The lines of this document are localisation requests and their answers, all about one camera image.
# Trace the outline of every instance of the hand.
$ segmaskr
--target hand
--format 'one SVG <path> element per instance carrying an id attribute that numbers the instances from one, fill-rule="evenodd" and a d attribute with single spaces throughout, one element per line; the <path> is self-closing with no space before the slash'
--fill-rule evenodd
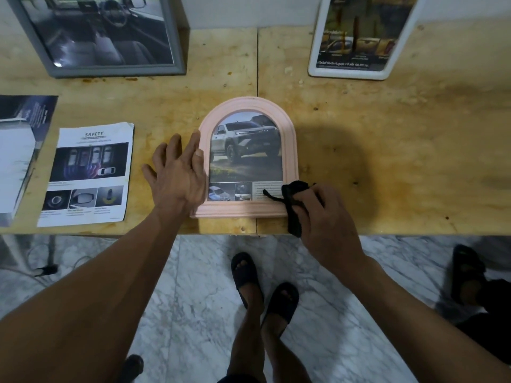
<path id="1" fill-rule="evenodd" d="M 199 149 L 200 132 L 195 130 L 182 151 L 181 135 L 174 134 L 153 154 L 154 168 L 144 164 L 142 172 L 151 186 L 154 208 L 160 218 L 183 217 L 200 206 L 206 195 L 204 152 Z"/>
<path id="2" fill-rule="evenodd" d="M 302 225 L 303 244 L 322 266 L 345 283 L 365 266 L 368 257 L 362 251 L 357 229 L 339 193 L 332 186 L 316 184 L 294 198 L 307 209 L 293 206 Z"/>

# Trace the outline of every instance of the framed picture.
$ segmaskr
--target framed picture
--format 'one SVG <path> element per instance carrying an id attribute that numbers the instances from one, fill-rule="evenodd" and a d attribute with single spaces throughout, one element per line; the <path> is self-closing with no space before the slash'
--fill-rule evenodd
<path id="1" fill-rule="evenodd" d="M 184 74 L 169 0 L 7 0 L 53 77 Z"/>
<path id="2" fill-rule="evenodd" d="M 235 98 L 211 111 L 201 126 L 207 197 L 196 218 L 287 216 L 282 185 L 298 180 L 296 134 L 279 106 L 256 97 Z"/>
<path id="3" fill-rule="evenodd" d="M 384 80 L 426 0 L 322 0 L 311 76 Z"/>

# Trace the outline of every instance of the black shorts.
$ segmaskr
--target black shorts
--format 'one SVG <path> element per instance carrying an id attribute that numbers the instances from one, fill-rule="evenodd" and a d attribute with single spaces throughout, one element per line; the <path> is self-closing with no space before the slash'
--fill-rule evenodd
<path id="1" fill-rule="evenodd" d="M 251 375 L 228 375 L 218 383 L 260 383 Z"/>

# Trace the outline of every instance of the pink arched picture frame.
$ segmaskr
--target pink arched picture frame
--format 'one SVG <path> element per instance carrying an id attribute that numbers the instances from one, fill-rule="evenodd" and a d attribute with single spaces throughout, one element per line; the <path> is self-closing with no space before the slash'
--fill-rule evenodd
<path id="1" fill-rule="evenodd" d="M 213 109 L 201 123 L 199 147 L 204 151 L 204 169 L 208 175 L 204 204 L 192 213 L 193 218 L 273 218 L 287 216 L 283 203 L 270 199 L 249 201 L 212 201 L 209 199 L 210 148 L 215 130 L 228 117 L 237 113 L 255 112 L 265 115 L 276 125 L 281 138 L 282 182 L 298 180 L 296 133 L 291 119 L 275 103 L 258 97 L 240 97 L 226 101 Z"/>

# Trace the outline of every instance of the black slide sandal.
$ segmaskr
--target black slide sandal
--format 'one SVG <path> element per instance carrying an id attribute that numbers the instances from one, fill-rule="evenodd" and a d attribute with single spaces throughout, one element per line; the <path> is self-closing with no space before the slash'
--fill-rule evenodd
<path id="1" fill-rule="evenodd" d="M 283 290 L 285 290 L 289 296 L 284 296 L 282 294 Z M 275 289 L 275 291 L 271 295 L 270 304 L 268 305 L 268 309 L 266 310 L 266 314 L 264 316 L 263 323 L 261 324 L 261 328 L 263 327 L 264 322 L 266 321 L 266 317 L 270 313 L 275 313 L 276 315 L 279 315 L 289 325 L 291 319 L 293 318 L 296 307 L 298 306 L 299 300 L 300 293 L 293 284 L 289 282 L 281 283 L 279 286 L 277 286 L 277 289 Z M 278 335 L 278 337 L 282 336 L 284 330 Z"/>
<path id="2" fill-rule="evenodd" d="M 240 266 L 239 268 L 236 269 L 236 266 L 238 266 L 238 264 L 241 263 L 241 261 L 246 261 L 247 264 Z M 240 294 L 241 301 L 243 302 L 243 306 L 245 306 L 245 309 L 248 308 L 248 304 L 241 295 L 240 288 L 247 283 L 254 283 L 258 286 L 259 290 L 261 291 L 261 297 L 264 302 L 264 294 L 263 290 L 261 289 L 261 285 L 259 285 L 256 265 L 254 264 L 254 261 L 252 260 L 250 254 L 248 253 L 236 254 L 233 260 L 230 262 L 230 270 L 233 273 L 233 279 L 236 285 L 236 290 Z"/>
<path id="3" fill-rule="evenodd" d="M 467 265 L 472 269 L 467 271 L 461 271 L 461 266 Z M 486 266 L 477 256 L 474 249 L 458 244 L 452 254 L 452 288 L 451 298 L 458 304 L 463 305 L 461 300 L 461 285 L 467 281 L 479 281 L 482 283 L 486 282 L 484 272 Z"/>

